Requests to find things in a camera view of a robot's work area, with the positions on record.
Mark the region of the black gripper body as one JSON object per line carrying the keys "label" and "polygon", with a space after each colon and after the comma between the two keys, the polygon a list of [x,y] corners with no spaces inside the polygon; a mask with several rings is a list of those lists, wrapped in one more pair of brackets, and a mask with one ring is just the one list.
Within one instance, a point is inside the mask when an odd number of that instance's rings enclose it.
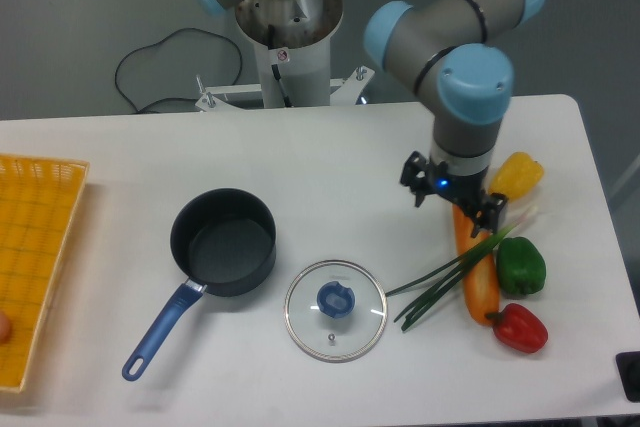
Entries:
{"label": "black gripper body", "polygon": [[425,180],[427,194],[437,195],[461,208],[478,208],[483,199],[486,170],[472,175],[454,175],[446,162],[427,164]]}

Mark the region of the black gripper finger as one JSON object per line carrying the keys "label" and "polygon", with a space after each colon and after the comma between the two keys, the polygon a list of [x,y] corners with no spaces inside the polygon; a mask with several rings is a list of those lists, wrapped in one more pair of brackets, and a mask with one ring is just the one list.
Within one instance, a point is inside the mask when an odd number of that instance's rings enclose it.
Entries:
{"label": "black gripper finger", "polygon": [[485,190],[481,190],[476,198],[465,201],[461,210],[472,222],[470,236],[476,238],[481,231],[496,233],[505,218],[507,204],[506,195]]}
{"label": "black gripper finger", "polygon": [[421,153],[414,151],[405,161],[401,171],[400,184],[413,194],[416,208],[419,208],[431,194],[429,166],[429,161]]}

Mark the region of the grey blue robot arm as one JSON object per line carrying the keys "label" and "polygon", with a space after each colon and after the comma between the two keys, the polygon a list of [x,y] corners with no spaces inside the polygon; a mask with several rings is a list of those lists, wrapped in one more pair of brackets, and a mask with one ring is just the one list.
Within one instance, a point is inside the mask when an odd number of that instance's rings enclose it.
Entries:
{"label": "grey blue robot arm", "polygon": [[[342,0],[198,0],[211,14],[232,11],[253,43],[266,107],[329,102],[329,42]],[[475,231],[496,231],[507,198],[484,188],[512,96],[509,59],[494,37],[536,15],[545,0],[438,0],[418,9],[402,1],[370,18],[363,44],[434,117],[428,155],[412,154],[400,181],[417,202],[437,195],[456,205]]]}

